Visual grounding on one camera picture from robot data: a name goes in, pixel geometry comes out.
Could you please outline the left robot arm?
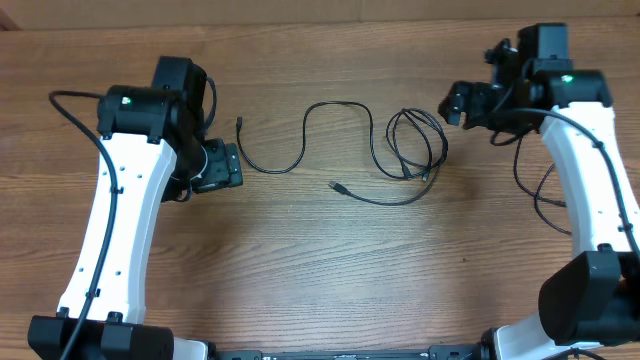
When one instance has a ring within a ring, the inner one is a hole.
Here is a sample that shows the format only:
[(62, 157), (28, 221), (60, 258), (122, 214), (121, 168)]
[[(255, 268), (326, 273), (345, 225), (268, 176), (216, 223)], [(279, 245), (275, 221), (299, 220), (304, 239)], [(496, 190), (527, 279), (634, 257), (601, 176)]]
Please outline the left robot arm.
[(29, 347), (42, 359), (214, 359), (207, 341), (145, 321), (145, 281), (159, 207), (242, 184), (238, 148), (207, 132), (213, 80), (192, 60), (163, 56), (147, 87), (98, 97), (89, 134), (99, 173), (83, 246), (52, 316), (34, 317)]

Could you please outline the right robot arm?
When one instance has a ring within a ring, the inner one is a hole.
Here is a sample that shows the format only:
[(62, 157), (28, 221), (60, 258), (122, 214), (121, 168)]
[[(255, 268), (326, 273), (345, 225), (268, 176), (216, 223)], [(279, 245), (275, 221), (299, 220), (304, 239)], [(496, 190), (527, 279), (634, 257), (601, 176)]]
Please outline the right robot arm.
[(563, 23), (539, 23), (487, 50), (488, 83), (458, 81), (438, 111), (509, 142), (537, 133), (561, 180), (572, 260), (542, 285), (536, 311), (486, 331), (464, 359), (566, 359), (639, 338), (639, 206), (602, 72), (578, 70)]

